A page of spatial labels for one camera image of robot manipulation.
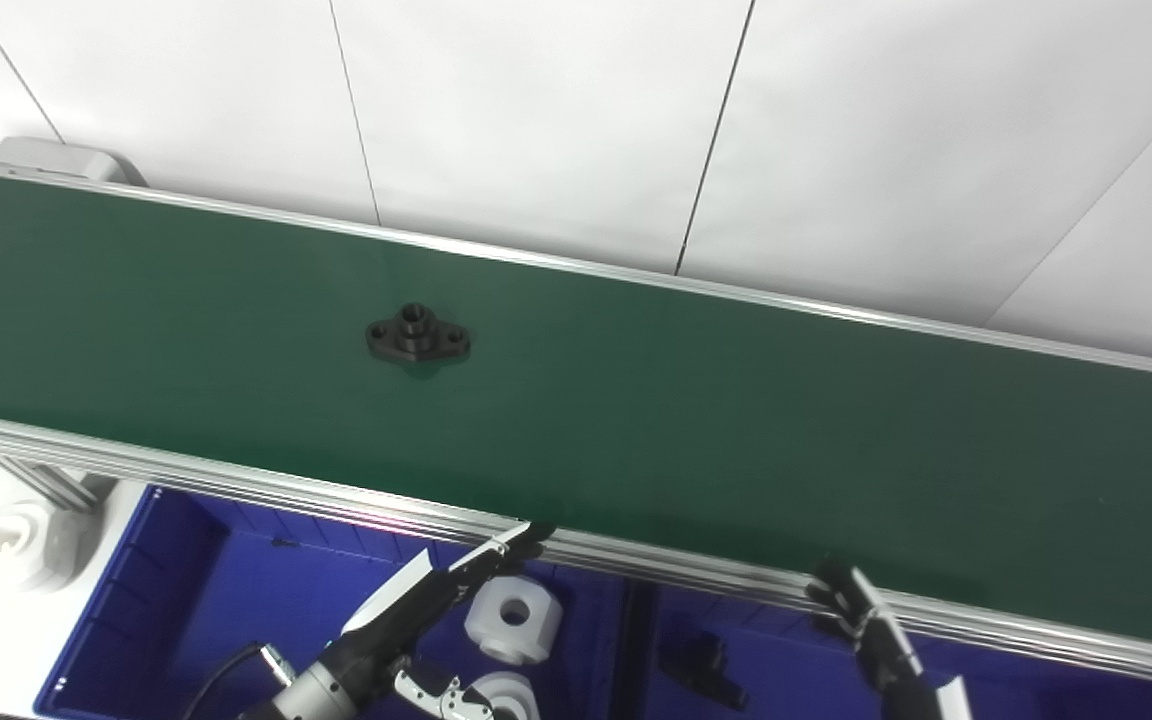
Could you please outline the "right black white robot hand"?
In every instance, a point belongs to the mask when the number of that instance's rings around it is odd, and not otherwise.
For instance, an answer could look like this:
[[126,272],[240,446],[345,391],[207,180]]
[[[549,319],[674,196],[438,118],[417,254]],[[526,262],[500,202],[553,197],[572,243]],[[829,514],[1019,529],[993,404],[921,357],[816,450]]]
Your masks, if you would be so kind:
[[814,566],[805,596],[812,626],[851,647],[882,719],[973,719],[963,679],[935,683],[890,602],[859,566],[833,555]]

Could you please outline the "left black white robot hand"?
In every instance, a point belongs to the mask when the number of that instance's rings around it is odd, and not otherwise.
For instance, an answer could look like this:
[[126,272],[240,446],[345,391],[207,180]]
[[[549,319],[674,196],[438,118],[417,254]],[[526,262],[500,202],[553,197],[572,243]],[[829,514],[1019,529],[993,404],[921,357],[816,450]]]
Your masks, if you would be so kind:
[[540,556],[554,525],[525,521],[490,537],[445,568],[422,551],[362,602],[338,641],[316,660],[343,719],[356,719],[388,694],[438,719],[493,719],[492,702],[454,675],[417,667],[416,644],[488,579],[518,574]]

